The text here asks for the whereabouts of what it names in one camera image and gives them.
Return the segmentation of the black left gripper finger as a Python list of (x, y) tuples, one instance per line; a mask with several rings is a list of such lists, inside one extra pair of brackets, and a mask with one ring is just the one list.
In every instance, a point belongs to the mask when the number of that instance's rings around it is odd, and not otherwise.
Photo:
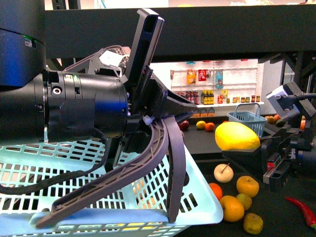
[(193, 102), (169, 90), (157, 77), (150, 79), (148, 86), (149, 116), (158, 119), (197, 109)]
[(177, 123), (182, 123), (183, 121), (187, 120), (188, 118), (190, 118), (193, 114), (194, 114), (195, 110), (191, 110), (188, 112), (183, 112), (180, 114), (175, 114), (174, 118), (176, 120)]

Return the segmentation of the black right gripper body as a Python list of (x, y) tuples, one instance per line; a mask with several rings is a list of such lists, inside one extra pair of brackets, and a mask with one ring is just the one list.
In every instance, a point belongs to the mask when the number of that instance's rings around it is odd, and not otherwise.
[(307, 123), (305, 129), (293, 128), (286, 124), (277, 127), (266, 124), (264, 136), (278, 133), (281, 143), (261, 145), (263, 183), (271, 192), (280, 191), (288, 181), (288, 176), (312, 176), (312, 129)]

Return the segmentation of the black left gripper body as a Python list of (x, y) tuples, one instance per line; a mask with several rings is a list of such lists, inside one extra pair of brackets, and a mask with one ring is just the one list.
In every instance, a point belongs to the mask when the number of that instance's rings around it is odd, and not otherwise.
[(113, 45), (70, 65), (66, 74), (85, 70), (79, 79), (83, 96), (83, 128), (97, 128), (108, 137), (134, 131), (153, 71), (150, 63), (164, 20), (153, 10), (141, 8), (132, 47)]

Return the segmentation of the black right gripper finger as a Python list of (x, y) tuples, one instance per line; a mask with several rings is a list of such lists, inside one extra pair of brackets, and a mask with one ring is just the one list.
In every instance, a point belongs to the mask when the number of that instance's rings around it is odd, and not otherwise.
[(227, 150), (222, 152), (222, 156), (252, 175), (257, 177), (263, 175), (261, 147), (246, 150)]
[(279, 145), (281, 143), (281, 136), (278, 133), (274, 133), (271, 135), (263, 136), (260, 138), (261, 145), (264, 143), (271, 143), (275, 146)]

